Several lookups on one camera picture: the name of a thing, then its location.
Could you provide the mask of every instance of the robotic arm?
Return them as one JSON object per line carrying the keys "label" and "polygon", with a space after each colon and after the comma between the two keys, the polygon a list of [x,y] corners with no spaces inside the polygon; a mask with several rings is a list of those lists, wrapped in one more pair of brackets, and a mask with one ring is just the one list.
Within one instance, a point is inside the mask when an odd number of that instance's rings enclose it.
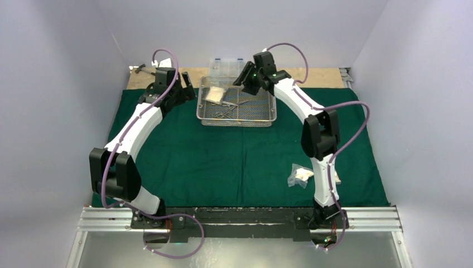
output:
{"label": "robotic arm", "polygon": [[311,159],[316,185],[313,196],[313,222],[310,227],[327,225],[340,213],[334,162],[329,164],[340,143],[337,111],[323,111],[323,106],[307,96],[286,71],[277,71],[273,55],[269,51],[257,53],[253,55],[253,59],[254,63],[247,62],[233,84],[243,84],[243,92],[252,95],[256,95],[260,88],[263,88],[282,100],[297,115],[303,124],[302,149]]}
{"label": "robotic arm", "polygon": [[[141,177],[134,159],[137,158],[141,146],[143,146],[151,131],[161,123],[174,106],[196,98],[189,75],[184,72],[182,77],[186,84],[185,88],[182,87],[178,74],[177,80],[168,95],[146,113],[142,113],[171,84],[177,70],[171,67],[170,62],[170,60],[164,60],[159,64],[153,86],[148,86],[149,88],[140,97],[133,116],[120,133],[105,145],[105,148],[94,148],[89,155],[92,190],[95,193],[100,194],[102,178],[104,173],[107,172],[105,192],[108,197],[125,201],[153,216],[164,216],[166,214],[165,203],[163,199],[151,194],[141,186]],[[120,142],[124,132],[127,132],[127,134]],[[108,157],[116,144],[119,144],[119,146],[111,165],[115,167],[115,170],[105,170]]]}

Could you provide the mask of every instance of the table surface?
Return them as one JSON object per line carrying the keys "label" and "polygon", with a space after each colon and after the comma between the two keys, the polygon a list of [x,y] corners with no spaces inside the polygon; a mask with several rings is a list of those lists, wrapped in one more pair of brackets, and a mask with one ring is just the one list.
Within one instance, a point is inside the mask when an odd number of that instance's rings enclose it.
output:
{"label": "table surface", "polygon": [[[283,68],[294,79],[302,80],[305,75],[305,68]],[[127,89],[143,89],[154,82],[155,78],[145,72],[135,73],[133,69],[130,73]],[[200,85],[202,76],[209,74],[209,68],[179,68],[179,72],[188,72],[194,88]],[[307,81],[304,88],[344,88],[339,68],[309,68]]]}

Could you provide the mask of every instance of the purple cable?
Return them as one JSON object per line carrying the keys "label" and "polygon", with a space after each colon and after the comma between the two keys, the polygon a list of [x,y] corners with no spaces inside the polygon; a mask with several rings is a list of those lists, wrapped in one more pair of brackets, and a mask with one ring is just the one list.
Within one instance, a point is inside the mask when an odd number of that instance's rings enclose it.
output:
{"label": "purple cable", "polygon": [[[363,131],[363,129],[366,127],[366,124],[369,120],[369,117],[370,117],[370,114],[371,114],[371,111],[370,111],[370,108],[368,106],[368,104],[366,104],[365,102],[360,102],[360,101],[351,101],[351,102],[344,102],[344,103],[339,103],[339,104],[336,104],[336,105],[332,105],[332,106],[328,106],[328,107],[323,107],[323,108],[317,108],[317,107],[314,107],[312,106],[311,102],[304,98],[304,96],[299,92],[297,91],[297,89],[294,87],[296,85],[296,83],[301,83],[303,84],[306,80],[307,80],[307,77],[308,77],[308,63],[307,63],[307,60],[306,60],[306,57],[304,55],[304,53],[295,45],[291,44],[291,43],[278,43],[278,44],[275,44],[275,45],[272,45],[270,46],[267,50],[270,50],[272,49],[273,47],[276,47],[276,46],[281,46],[281,45],[287,45],[287,46],[292,46],[293,48],[295,48],[302,56],[302,58],[304,59],[304,63],[306,65],[306,76],[304,77],[304,80],[303,81],[300,81],[300,80],[294,80],[294,83],[292,84],[292,90],[299,96],[299,98],[301,98],[307,105],[309,105],[311,107],[311,109],[313,110],[316,110],[316,111],[328,111],[328,110],[333,110],[333,109],[337,109],[337,108],[341,108],[341,107],[346,107],[346,106],[350,106],[350,105],[361,105],[363,107],[366,108],[366,117],[365,117],[365,121],[363,121],[363,123],[361,124],[360,128],[358,129],[358,131],[353,135],[353,137],[351,137],[343,146],[341,146],[333,155],[332,157],[330,158],[329,162],[328,162],[328,165],[332,165],[332,163],[334,162],[334,160],[336,159],[337,155],[339,155],[341,152],[343,152],[343,150],[345,150],[351,143],[353,143],[353,141],[361,134],[361,132]],[[335,242],[335,244],[333,244],[331,247],[318,247],[322,250],[325,250],[325,251],[328,251],[328,250],[332,250],[333,248],[335,248],[336,246],[338,246],[338,244],[342,241],[343,239],[343,236],[345,235],[345,230],[346,230],[346,215],[345,213],[343,212],[341,206],[339,205],[339,203],[337,202],[337,199],[335,197],[335,194],[332,192],[333,189],[334,189],[334,186],[332,185],[332,177],[331,177],[331,174],[330,174],[330,168],[327,169],[327,174],[328,174],[328,177],[329,177],[329,188],[330,188],[330,193],[332,195],[332,199],[334,200],[335,202],[335,205],[337,206],[338,210],[340,211],[340,215],[342,216],[342,219],[343,219],[343,229],[341,231],[341,234],[340,234],[340,237],[337,239],[337,242]]]}
{"label": "purple cable", "polygon": [[162,252],[159,252],[159,251],[156,251],[156,250],[153,250],[152,248],[150,248],[147,244],[146,244],[146,241],[145,241],[145,238],[143,237],[143,243],[144,243],[144,247],[151,251],[152,253],[155,253],[155,254],[158,254],[158,255],[161,255],[163,257],[166,257],[166,258],[170,258],[170,259],[185,259],[187,257],[190,257],[192,255],[194,255],[195,253],[197,253],[199,251],[199,249],[202,247],[202,245],[204,244],[204,227],[202,226],[202,224],[196,219],[194,218],[193,216],[189,215],[189,214],[172,214],[172,215],[167,215],[167,216],[161,216],[161,217],[156,217],[156,216],[153,216],[153,215],[150,215],[150,214],[147,214],[137,208],[135,208],[134,206],[132,205],[129,205],[129,204],[125,204],[126,207],[132,209],[132,210],[137,210],[139,211],[142,215],[145,215],[146,217],[150,218],[150,219],[156,219],[156,220],[160,220],[160,219],[169,219],[169,218],[174,218],[174,217],[186,217],[186,218],[190,218],[192,219],[195,223],[197,223],[197,225],[199,226],[200,228],[200,233],[201,233],[201,240],[200,240],[200,243],[199,245],[195,248],[194,251],[188,253],[188,254],[185,254],[185,255],[182,255],[182,256],[175,256],[175,255],[169,255],[169,254],[166,254],[166,253],[162,253]]}
{"label": "purple cable", "polygon": [[277,47],[277,46],[292,46],[294,49],[296,49],[296,50],[301,54],[302,58],[304,59],[304,63],[305,63],[305,65],[306,65],[306,76],[304,77],[304,80],[303,80],[303,81],[294,80],[294,83],[295,83],[295,82],[301,83],[301,84],[305,83],[305,82],[307,81],[307,77],[309,76],[309,67],[308,67],[308,63],[307,63],[306,56],[304,55],[304,53],[302,53],[302,50],[299,49],[299,47],[297,47],[297,46],[295,46],[295,45],[293,45],[293,44],[291,44],[291,43],[285,43],[285,42],[274,44],[274,45],[268,47],[266,50],[270,50],[270,49],[272,49],[273,47]]}
{"label": "purple cable", "polygon": [[[127,135],[127,133],[130,131],[130,129],[133,127],[133,125],[143,116],[144,113],[146,113],[147,111],[149,111],[152,107],[154,107],[159,101],[161,101],[168,93],[169,91],[171,90],[171,88],[174,86],[174,84],[176,83],[176,80],[177,80],[177,75],[178,75],[178,70],[179,70],[179,63],[177,62],[177,57],[174,55],[174,53],[172,53],[170,50],[167,50],[167,49],[158,49],[156,50],[154,53],[153,53],[153,57],[152,57],[152,60],[153,62],[155,61],[155,56],[156,56],[156,53],[158,53],[159,51],[165,51],[167,53],[169,53],[172,57],[172,60],[174,61],[175,65],[176,65],[176,71],[174,72],[174,77],[173,77],[173,80],[171,82],[171,84],[169,84],[169,86],[166,88],[166,90],[163,92],[163,94],[161,94],[153,103],[151,103],[148,107],[146,107],[145,109],[143,109],[139,115],[137,117],[135,117],[131,122],[130,124],[128,125],[127,128],[125,128],[125,130],[123,131],[122,135],[120,136],[120,138],[118,139],[118,143],[115,145],[115,147],[113,148],[113,150],[111,151],[110,153],[110,156],[108,157],[108,160],[107,160],[107,163],[105,165],[105,170],[104,170],[104,174],[102,176],[102,187],[100,188],[100,196],[101,196],[101,199],[102,199],[102,206],[104,208],[112,208],[112,207],[115,207],[116,205],[120,205],[120,204],[124,204],[124,202],[121,202],[121,201],[118,201],[118,202],[115,202],[113,204],[110,204],[110,205],[107,205],[107,200],[105,198],[105,184],[107,183],[107,173],[108,173],[108,170],[110,169],[110,166],[112,164],[112,159],[113,159],[113,156],[115,155],[115,153],[117,152],[118,150],[118,147],[120,146],[120,144],[122,143],[122,141],[125,139],[125,136]],[[133,209],[133,210],[138,210],[137,208],[135,208],[134,206],[132,205],[129,205],[129,204],[124,204],[125,206],[127,206],[128,208],[130,209]],[[145,215],[146,217],[149,217],[149,218],[152,218],[152,219],[156,219],[156,220],[159,220],[159,219],[169,219],[169,218],[173,218],[173,217],[187,217],[187,218],[191,218],[193,221],[195,221],[197,223],[197,225],[200,227],[200,232],[202,234],[201,236],[201,240],[200,240],[200,243],[199,245],[197,246],[197,248],[192,251],[191,253],[189,254],[186,254],[186,255],[182,255],[182,256],[174,256],[174,255],[168,255],[168,254],[165,254],[165,253],[161,253],[161,252],[158,252],[158,251],[155,251],[155,250],[152,250],[150,249],[146,243],[145,243],[145,247],[150,250],[151,252],[153,253],[156,253],[158,255],[161,255],[161,256],[164,256],[164,257],[168,257],[168,258],[171,258],[171,259],[184,259],[184,258],[187,258],[187,257],[190,257],[192,255],[194,255],[196,252],[198,252],[198,250],[202,247],[202,245],[204,244],[204,228],[202,226],[202,224],[196,219],[194,218],[193,216],[191,215],[188,215],[188,214],[172,214],[172,215],[168,215],[168,216],[161,216],[161,217],[156,217],[156,216],[153,216],[153,215],[149,215],[145,212],[141,212],[142,215]]]}

